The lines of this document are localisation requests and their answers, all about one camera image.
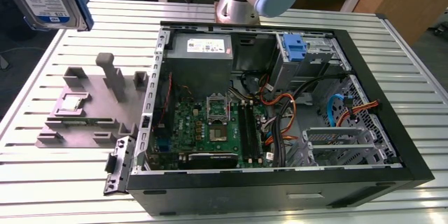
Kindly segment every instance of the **blue drive latch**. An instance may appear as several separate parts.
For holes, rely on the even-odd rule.
[[[283,34],[284,47],[289,61],[303,61],[307,55],[307,43],[299,34]]]

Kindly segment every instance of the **gray floor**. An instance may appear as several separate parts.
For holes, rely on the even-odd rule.
[[[427,31],[412,49],[440,84],[448,90],[448,35],[444,34],[444,36],[437,37],[432,31]]]
[[[195,3],[211,4],[213,0],[193,0]],[[8,20],[7,26],[0,27],[0,55],[7,59],[11,66],[7,70],[0,70],[0,119],[3,118],[24,82],[43,56],[48,44],[55,36],[55,31],[39,32],[36,36],[21,42],[16,42],[8,38],[5,31],[11,30],[17,24],[21,24],[21,14],[15,11],[4,11],[0,9],[1,20]],[[427,31],[419,42],[413,45],[421,61],[427,65],[432,74],[436,76],[441,85],[448,89],[448,38],[436,37],[431,31]],[[5,50],[21,48],[5,53]]]

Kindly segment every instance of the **wire bundle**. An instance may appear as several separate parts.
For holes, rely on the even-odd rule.
[[[241,101],[249,101],[253,99],[252,96],[249,95],[243,95],[239,90],[235,87],[229,87],[228,91],[231,92],[232,95],[235,95],[236,98],[239,98]]]
[[[296,98],[299,98],[299,96],[301,95],[301,93],[320,80],[324,79],[343,79],[348,76],[348,73],[339,73],[339,74],[328,74],[328,75],[323,75],[319,77],[315,77],[313,79],[308,80],[307,82],[304,82],[299,88],[295,90],[293,94],[292,94],[292,100],[295,101]],[[279,159],[275,159],[273,165],[276,167],[285,167],[287,163],[285,163],[285,143],[283,141],[283,130],[280,131],[280,121],[281,121],[281,117],[287,112],[288,107],[291,106],[291,103],[285,103],[280,109],[280,113],[276,115],[276,119],[275,122],[272,124],[271,127],[271,132],[272,132],[272,136],[273,136],[273,143],[276,144],[276,149],[275,149],[275,156],[279,157]]]
[[[379,106],[379,105],[380,105],[379,101],[373,101],[373,102],[369,102],[369,103],[367,103],[367,104],[364,104],[364,105],[360,105],[360,106],[353,107],[353,115],[357,114],[359,112],[361,112],[363,110],[367,110],[367,109],[369,109],[369,108],[373,108],[373,107],[376,107],[376,106]],[[349,116],[351,116],[351,114],[349,114],[349,111],[347,110],[347,111],[344,112],[344,114],[341,115],[341,117],[339,118],[339,120],[337,120],[336,127],[340,127],[340,126],[341,126],[344,120],[345,120]]]

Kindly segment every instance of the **slotted aluminum worktable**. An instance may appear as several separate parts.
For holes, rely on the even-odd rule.
[[[65,85],[68,66],[101,73],[99,52],[123,74],[151,71],[160,20],[213,22],[212,5],[91,0],[91,32],[60,30],[0,123],[0,223],[445,223],[448,99],[387,20],[371,14],[291,10],[261,24],[345,29],[401,118],[436,180],[353,209],[151,217],[127,196],[103,196],[109,149],[37,149],[36,136]]]

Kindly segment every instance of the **green circuit board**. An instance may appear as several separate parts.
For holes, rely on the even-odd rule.
[[[231,152],[240,157],[240,168],[264,167],[264,164],[259,164],[259,161],[248,163],[243,160],[237,107],[237,103],[231,103],[228,106],[229,120],[227,125],[221,123],[208,124],[205,102],[184,101],[177,103],[175,109],[173,135],[169,141],[165,141],[165,144],[169,145],[169,153]],[[253,108],[255,117],[261,118],[265,113],[264,107],[255,106]],[[225,111],[220,111],[220,108],[211,108],[211,110],[212,109],[216,113],[225,113]]]

